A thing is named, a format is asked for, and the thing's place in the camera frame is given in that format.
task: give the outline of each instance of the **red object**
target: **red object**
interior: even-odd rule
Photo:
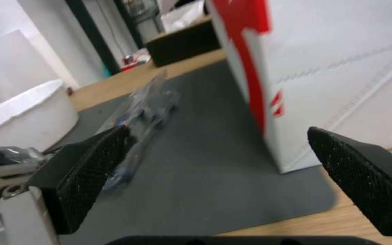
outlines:
[[[265,131],[264,97],[261,82],[252,56],[242,36],[245,28],[253,29],[258,34],[270,32],[265,0],[213,0],[225,25],[228,37],[234,42],[244,66],[249,88],[249,105],[257,118],[261,131]]]
[[[124,66],[124,67],[120,68],[120,70],[121,71],[128,71],[128,70],[131,70],[132,68],[134,68],[136,66],[137,66],[137,64],[127,65],[127,66]]]

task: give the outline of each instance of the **clear plastic packaging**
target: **clear plastic packaging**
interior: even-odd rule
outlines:
[[[126,125],[137,139],[125,159],[110,173],[104,190],[131,181],[147,146],[168,122],[171,111],[177,106],[178,93],[163,89],[166,76],[164,71],[145,87],[132,92],[98,130],[97,133],[100,133],[117,125]]]

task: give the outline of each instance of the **plastic bag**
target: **plastic bag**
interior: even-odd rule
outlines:
[[[187,3],[180,8],[160,17],[166,33],[177,31],[189,26],[195,20],[204,16],[204,0]]]
[[[163,90],[166,72],[152,79],[145,87],[135,90],[102,125],[97,133],[117,125],[126,125],[137,143],[126,154],[125,159],[110,173],[103,190],[119,183],[128,183],[143,158],[144,152],[155,135],[167,123],[171,110],[178,104],[178,93]]]

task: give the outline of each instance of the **white container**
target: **white container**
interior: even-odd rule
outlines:
[[[44,151],[78,121],[60,79],[45,82],[0,104],[0,146]]]
[[[392,0],[208,0],[280,172],[318,165],[317,126],[392,148]]]

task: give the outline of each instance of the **black pole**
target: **black pole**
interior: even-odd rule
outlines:
[[[140,33],[138,32],[137,28],[135,27],[134,22],[132,21],[131,16],[129,15],[128,11],[125,8],[125,5],[123,5],[122,0],[114,0],[115,5],[122,16],[123,21],[125,22],[126,26],[128,27],[129,32],[132,35],[132,38],[134,39],[135,44],[137,45],[138,48],[143,48],[145,44],[142,41],[142,37],[140,36]]]
[[[87,37],[93,44],[93,47],[98,52],[99,57],[101,57],[102,62],[104,62],[104,65],[109,72],[112,75],[119,73],[120,67],[118,63],[114,59],[113,54],[107,46],[107,43],[104,41],[98,27],[95,25],[95,22],[87,11],[87,8],[84,6],[82,0],[66,0],[66,3],[80,23],[84,32],[87,34]]]

